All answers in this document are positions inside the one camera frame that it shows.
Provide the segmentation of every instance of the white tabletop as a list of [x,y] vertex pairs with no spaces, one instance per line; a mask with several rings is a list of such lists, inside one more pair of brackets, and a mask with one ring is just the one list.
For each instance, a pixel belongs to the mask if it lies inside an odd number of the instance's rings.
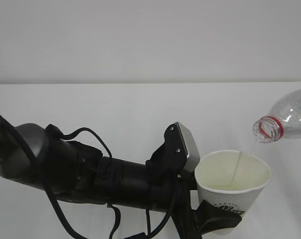
[[[253,122],[280,96],[299,88],[301,83],[0,85],[0,113],[13,125],[52,123],[65,133],[90,127],[114,157],[144,163],[175,121],[192,131],[201,156],[221,149],[249,152]],[[101,149],[88,134],[78,140]],[[271,167],[272,182],[231,234],[203,238],[301,239],[301,140],[258,145],[255,155]],[[90,239],[108,238],[114,215],[106,205],[61,205],[75,230]],[[120,209],[114,239],[146,231],[144,210]],[[153,228],[162,217],[151,213]],[[12,238],[70,237],[44,192],[0,178],[0,239]],[[171,220],[156,238],[178,238]]]

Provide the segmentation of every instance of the cup rim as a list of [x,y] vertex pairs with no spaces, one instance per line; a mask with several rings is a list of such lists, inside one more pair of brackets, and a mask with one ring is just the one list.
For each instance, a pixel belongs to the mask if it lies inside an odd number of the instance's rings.
[[[211,156],[211,155],[213,155],[213,154],[220,153],[220,152],[237,152],[237,153],[239,153],[240,151],[238,151],[238,150],[219,150],[219,151],[214,151],[214,152],[211,152],[211,153],[207,154],[206,156],[202,157],[202,158],[200,159],[198,165],[201,163],[201,161],[202,161],[204,158],[206,158],[206,157],[208,157],[208,156]],[[197,168],[198,168],[198,165],[197,165],[196,168],[195,168],[195,180],[196,180],[197,184],[198,184],[201,188],[203,188],[203,189],[205,189],[205,190],[207,190],[207,191],[209,191],[209,192],[220,193],[220,194],[244,194],[244,193],[249,193],[249,192],[252,192],[252,191],[256,191],[256,190],[262,189],[262,188],[264,188],[266,185],[268,185],[269,182],[272,180],[272,170],[271,170],[271,168],[270,168],[270,167],[269,167],[262,159],[256,157],[255,155],[251,155],[251,156],[253,156],[254,158],[258,159],[261,163],[263,163],[263,164],[265,165],[265,167],[268,169],[269,174],[270,174],[269,179],[266,181],[266,183],[264,183],[264,184],[262,184],[262,185],[260,185],[260,186],[257,186],[257,187],[254,187],[254,188],[249,188],[249,189],[244,189],[244,190],[235,190],[235,191],[225,191],[225,190],[213,189],[213,188],[209,188],[209,187],[203,186],[201,183],[199,183],[199,182],[197,181]]]

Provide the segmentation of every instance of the black strap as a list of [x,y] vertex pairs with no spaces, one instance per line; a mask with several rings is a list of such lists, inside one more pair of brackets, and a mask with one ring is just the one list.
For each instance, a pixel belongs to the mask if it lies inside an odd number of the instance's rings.
[[109,239],[112,239],[112,236],[114,235],[115,231],[118,229],[119,224],[120,224],[120,210],[117,207],[114,207],[111,203],[107,204],[108,208],[113,208],[114,212],[115,212],[115,223],[114,226],[112,227],[112,230],[109,234]]
[[149,235],[151,233],[149,208],[146,209],[146,220],[147,220],[147,234]]

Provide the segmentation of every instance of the water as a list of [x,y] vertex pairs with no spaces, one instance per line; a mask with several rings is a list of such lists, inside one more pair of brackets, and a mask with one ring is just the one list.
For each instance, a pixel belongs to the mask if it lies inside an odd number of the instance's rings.
[[[251,149],[251,151],[250,151],[251,157],[252,157],[252,155],[253,155],[253,151],[254,151],[256,145],[258,145],[258,142],[257,142],[257,141],[254,142],[254,144],[253,144],[253,146],[252,146],[252,149]],[[209,188],[212,188],[212,189],[224,190],[224,191],[237,191],[237,190],[239,190],[238,188],[236,188],[236,187],[233,186],[233,182],[234,182],[234,179],[235,179],[235,176],[236,176],[238,167],[239,167],[240,162],[241,162],[242,154],[243,154],[243,152],[240,151],[239,156],[238,156],[238,160],[237,160],[236,165],[235,165],[234,173],[233,173],[233,176],[232,176],[232,179],[231,179],[230,184],[215,184],[215,185],[209,185],[208,187],[209,187]]]
[[242,153],[243,153],[243,152],[240,151],[239,156],[238,156],[238,161],[236,162],[235,169],[234,169],[234,173],[233,173],[233,176],[232,176],[232,179],[231,179],[231,182],[230,182],[230,186],[233,186],[233,181],[234,181],[234,178],[235,178],[235,176],[236,176],[236,172],[238,171],[239,164],[240,164],[240,162],[241,162]]

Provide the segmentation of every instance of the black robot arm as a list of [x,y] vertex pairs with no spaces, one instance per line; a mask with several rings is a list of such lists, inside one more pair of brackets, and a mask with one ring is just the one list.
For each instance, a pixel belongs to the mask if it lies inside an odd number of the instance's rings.
[[[102,143],[108,157],[94,147],[70,141],[89,131]],[[113,158],[104,142],[88,128],[64,135],[57,127],[32,123],[11,126],[0,116],[0,176],[44,190],[63,227],[75,239],[85,239],[68,224],[56,200],[70,203],[108,204],[166,212],[152,232],[132,239],[154,237],[172,217],[181,239],[235,227],[241,217],[205,201],[191,209],[190,190],[196,190],[193,170],[200,156],[190,131],[181,123],[170,125],[164,143],[145,164]]]

